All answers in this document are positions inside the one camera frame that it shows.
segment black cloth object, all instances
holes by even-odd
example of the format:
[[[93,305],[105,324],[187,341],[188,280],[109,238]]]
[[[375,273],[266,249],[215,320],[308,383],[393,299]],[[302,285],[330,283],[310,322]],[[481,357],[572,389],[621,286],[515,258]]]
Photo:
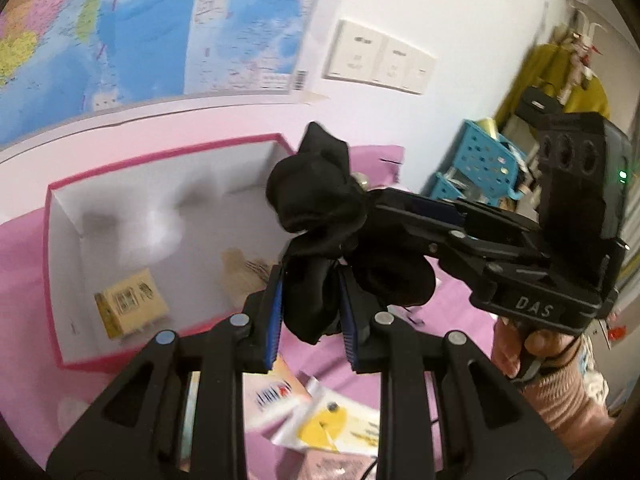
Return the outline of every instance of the black cloth object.
[[[298,152],[273,168],[266,197],[283,229],[298,233],[282,260],[282,310],[300,340],[315,344],[338,316],[340,258],[384,306],[420,305],[433,295],[435,275],[422,254],[376,243],[370,230],[358,236],[370,200],[350,174],[347,144],[319,124],[310,123]]]

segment box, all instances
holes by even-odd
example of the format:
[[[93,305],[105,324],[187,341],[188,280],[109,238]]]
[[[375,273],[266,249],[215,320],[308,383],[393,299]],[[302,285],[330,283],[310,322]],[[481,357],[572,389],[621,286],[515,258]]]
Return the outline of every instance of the box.
[[[222,251],[276,262],[290,235],[265,199],[279,135],[212,142],[111,164],[47,190],[44,278],[62,368],[119,370],[159,330],[207,330],[234,310]],[[148,268],[169,314],[120,339],[94,294]]]

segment light switch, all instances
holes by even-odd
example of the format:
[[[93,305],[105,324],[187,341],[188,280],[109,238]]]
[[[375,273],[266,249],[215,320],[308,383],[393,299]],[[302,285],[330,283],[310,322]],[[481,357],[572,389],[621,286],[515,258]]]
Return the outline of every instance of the light switch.
[[[344,20],[326,76],[369,82],[383,39],[375,30]]]
[[[435,67],[436,59],[431,54],[415,50],[400,88],[408,92],[424,94]]]
[[[374,70],[373,83],[400,88],[416,50],[395,38],[386,38],[380,62]]]

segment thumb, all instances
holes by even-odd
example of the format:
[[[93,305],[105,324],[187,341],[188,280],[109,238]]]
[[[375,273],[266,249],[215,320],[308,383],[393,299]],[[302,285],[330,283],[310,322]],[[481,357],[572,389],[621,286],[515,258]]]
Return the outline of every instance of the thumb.
[[[527,337],[524,346],[537,357],[556,357],[574,340],[573,337],[551,330],[538,330]]]

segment black bag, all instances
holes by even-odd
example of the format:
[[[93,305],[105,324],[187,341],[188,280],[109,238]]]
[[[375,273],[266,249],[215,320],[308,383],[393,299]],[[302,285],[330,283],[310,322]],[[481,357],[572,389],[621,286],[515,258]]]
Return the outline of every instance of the black bag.
[[[540,119],[547,114],[562,113],[562,105],[557,98],[546,95],[540,88],[529,86],[522,92],[514,113],[538,129]]]

